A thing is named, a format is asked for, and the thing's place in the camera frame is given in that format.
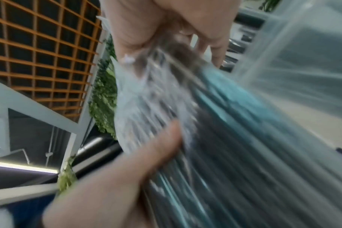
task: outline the finger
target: finger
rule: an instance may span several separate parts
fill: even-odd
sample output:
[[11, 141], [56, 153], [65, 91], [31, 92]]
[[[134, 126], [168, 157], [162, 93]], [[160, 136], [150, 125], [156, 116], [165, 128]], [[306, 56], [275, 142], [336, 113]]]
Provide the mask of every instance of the finger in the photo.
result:
[[209, 46], [209, 43], [206, 42], [204, 39], [202, 38], [198, 38], [197, 39], [197, 43], [195, 45], [195, 50], [199, 53], [199, 54], [204, 54], [207, 47]]
[[229, 45], [229, 35], [216, 41], [215, 45], [211, 45], [212, 58], [211, 62], [219, 68], [225, 59], [227, 47]]
[[112, 173], [124, 180], [141, 183], [150, 173], [175, 155], [181, 142], [179, 122], [172, 121], [156, 138], [132, 154], [123, 154], [117, 159], [111, 165]]

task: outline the plastic bag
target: plastic bag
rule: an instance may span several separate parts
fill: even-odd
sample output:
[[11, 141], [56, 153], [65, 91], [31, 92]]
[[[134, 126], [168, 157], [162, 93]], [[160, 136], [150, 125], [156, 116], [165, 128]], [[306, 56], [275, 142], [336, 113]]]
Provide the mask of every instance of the plastic bag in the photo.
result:
[[126, 153], [181, 123], [182, 151], [145, 186], [158, 227], [342, 227], [342, 158], [187, 45], [164, 36], [117, 68]]

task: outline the light fixture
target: light fixture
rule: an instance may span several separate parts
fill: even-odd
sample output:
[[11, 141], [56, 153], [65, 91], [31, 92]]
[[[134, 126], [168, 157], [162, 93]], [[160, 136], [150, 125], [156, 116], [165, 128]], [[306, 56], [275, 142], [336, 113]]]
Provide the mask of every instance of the light fixture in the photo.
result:
[[35, 171], [35, 172], [46, 172], [50, 174], [58, 173], [57, 169], [46, 169], [46, 168], [40, 168], [40, 167], [35, 167], [35, 166], [17, 165], [17, 164], [12, 164], [12, 163], [5, 163], [5, 162], [0, 162], [0, 167], [11, 168], [11, 169], [21, 169], [21, 170], [28, 170], [28, 171]]

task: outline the transparent plastic sheet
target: transparent plastic sheet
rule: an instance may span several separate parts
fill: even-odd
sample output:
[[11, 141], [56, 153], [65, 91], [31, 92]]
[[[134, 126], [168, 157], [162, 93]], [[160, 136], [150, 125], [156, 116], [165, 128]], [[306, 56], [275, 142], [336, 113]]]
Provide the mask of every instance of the transparent plastic sheet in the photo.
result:
[[164, 36], [123, 74], [126, 153], [182, 127], [182, 150], [145, 186], [159, 228], [342, 227], [342, 158], [187, 45]]

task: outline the glass panel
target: glass panel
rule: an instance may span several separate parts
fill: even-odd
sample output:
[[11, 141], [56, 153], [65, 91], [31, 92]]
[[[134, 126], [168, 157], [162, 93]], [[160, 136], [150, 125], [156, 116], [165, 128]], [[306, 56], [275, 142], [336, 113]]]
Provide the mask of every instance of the glass panel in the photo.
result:
[[69, 138], [65, 130], [0, 105], [0, 189], [55, 178]]

